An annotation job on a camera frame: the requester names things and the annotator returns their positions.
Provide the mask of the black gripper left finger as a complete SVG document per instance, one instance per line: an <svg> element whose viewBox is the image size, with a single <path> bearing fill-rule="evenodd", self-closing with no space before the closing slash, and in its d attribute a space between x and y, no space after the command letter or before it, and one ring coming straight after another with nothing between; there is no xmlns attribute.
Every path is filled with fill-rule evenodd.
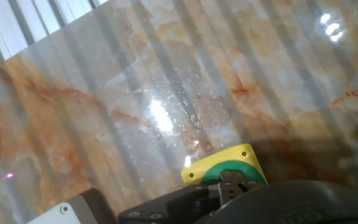
<svg viewBox="0 0 358 224"><path fill-rule="evenodd" d="M231 172L218 172L215 179L195 182L196 175L187 175L189 183L169 194L121 212L118 223L206 223L222 207L219 185L229 180Z"/></svg>

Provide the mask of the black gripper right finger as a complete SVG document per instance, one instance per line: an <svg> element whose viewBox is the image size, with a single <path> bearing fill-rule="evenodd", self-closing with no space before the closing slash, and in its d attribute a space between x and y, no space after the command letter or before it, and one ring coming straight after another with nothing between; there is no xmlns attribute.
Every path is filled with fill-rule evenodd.
<svg viewBox="0 0 358 224"><path fill-rule="evenodd" d="M232 182L232 187L228 190L229 200L233 200L250 190L265 186L263 181L251 177L244 178L238 171L230 171L229 177Z"/></svg>

